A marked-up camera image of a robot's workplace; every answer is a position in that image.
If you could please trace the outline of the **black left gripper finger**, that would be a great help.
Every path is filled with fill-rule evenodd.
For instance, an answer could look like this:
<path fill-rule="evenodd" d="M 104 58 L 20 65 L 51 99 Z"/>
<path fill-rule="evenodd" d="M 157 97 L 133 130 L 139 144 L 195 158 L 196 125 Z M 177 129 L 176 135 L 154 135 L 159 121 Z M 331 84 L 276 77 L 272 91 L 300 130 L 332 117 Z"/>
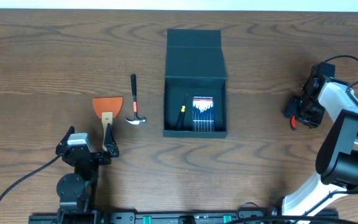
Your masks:
<path fill-rule="evenodd" d="M 103 146 L 110 157 L 119 157 L 119 148 L 112 135 L 112 124 L 108 123 L 104 134 Z"/>
<path fill-rule="evenodd" d="M 68 139 L 71 134 L 75 132 L 75 128 L 70 126 L 67 133 L 64 135 L 62 140 L 57 144 L 57 152 L 66 152 L 70 147 L 68 145 Z"/>

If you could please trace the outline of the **red handled pliers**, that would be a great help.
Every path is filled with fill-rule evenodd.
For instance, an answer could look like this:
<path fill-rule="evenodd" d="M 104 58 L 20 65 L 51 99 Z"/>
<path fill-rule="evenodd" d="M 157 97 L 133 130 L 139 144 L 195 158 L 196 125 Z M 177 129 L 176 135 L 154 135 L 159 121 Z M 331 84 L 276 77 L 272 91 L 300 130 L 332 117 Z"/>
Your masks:
<path fill-rule="evenodd" d="M 290 119 L 290 127 L 292 131 L 296 131 L 296 117 L 292 116 Z"/>

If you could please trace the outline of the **small black claw hammer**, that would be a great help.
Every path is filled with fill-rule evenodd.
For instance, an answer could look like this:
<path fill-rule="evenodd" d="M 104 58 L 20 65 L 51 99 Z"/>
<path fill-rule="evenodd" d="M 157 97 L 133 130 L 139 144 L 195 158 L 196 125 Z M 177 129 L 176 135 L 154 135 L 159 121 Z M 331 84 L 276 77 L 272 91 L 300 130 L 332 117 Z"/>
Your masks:
<path fill-rule="evenodd" d="M 137 82 L 136 74 L 131 74 L 131 90 L 132 90 L 132 101 L 133 101 L 133 113 L 132 119 L 126 118 L 126 121 L 132 125 L 140 125 L 146 123 L 146 118 L 140 118 L 138 115 L 138 104 L 137 104 Z"/>

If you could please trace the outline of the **orange scraper wooden handle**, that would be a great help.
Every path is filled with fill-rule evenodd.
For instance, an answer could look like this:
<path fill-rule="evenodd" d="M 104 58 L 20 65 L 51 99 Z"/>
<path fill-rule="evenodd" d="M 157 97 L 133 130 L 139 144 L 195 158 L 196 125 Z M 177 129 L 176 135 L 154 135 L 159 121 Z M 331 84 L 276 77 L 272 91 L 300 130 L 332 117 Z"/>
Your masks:
<path fill-rule="evenodd" d="M 106 132 L 107 124 L 113 124 L 114 118 L 121 111 L 123 101 L 124 98 L 122 96 L 93 98 L 93 108 L 102 122 L 104 134 Z"/>

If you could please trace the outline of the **precision screwdriver set case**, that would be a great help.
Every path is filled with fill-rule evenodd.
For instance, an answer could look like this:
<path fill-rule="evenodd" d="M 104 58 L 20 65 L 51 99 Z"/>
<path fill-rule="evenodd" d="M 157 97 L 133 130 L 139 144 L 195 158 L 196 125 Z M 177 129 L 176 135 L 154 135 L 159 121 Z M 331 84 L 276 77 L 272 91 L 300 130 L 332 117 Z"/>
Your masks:
<path fill-rule="evenodd" d="M 213 132 L 214 101 L 210 96 L 194 96 L 192 100 L 193 131 Z"/>

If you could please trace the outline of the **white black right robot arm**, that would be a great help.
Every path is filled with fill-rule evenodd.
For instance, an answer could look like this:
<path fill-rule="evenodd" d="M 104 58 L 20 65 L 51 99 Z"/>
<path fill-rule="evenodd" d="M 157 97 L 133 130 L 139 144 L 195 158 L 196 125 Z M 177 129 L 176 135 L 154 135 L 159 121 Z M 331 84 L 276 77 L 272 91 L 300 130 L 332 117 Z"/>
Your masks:
<path fill-rule="evenodd" d="M 327 82 L 318 103 L 334 124 L 318 151 L 315 173 L 283 198 L 281 215 L 312 217 L 335 200 L 358 194 L 358 99 L 346 85 Z"/>

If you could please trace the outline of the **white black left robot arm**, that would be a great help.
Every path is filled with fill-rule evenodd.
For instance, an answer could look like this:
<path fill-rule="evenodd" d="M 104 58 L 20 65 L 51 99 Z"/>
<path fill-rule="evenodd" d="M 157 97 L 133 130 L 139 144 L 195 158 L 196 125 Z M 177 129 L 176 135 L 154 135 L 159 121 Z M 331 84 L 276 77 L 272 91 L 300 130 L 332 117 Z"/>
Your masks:
<path fill-rule="evenodd" d="M 72 126 L 56 146 L 56 155 L 74 168 L 57 184 L 60 197 L 58 223 L 109 223 L 110 215 L 95 207 L 99 167 L 110 165 L 119 157 L 119 149 L 112 135 L 112 124 L 107 124 L 103 140 L 105 149 L 91 152 L 87 133 L 75 133 Z"/>

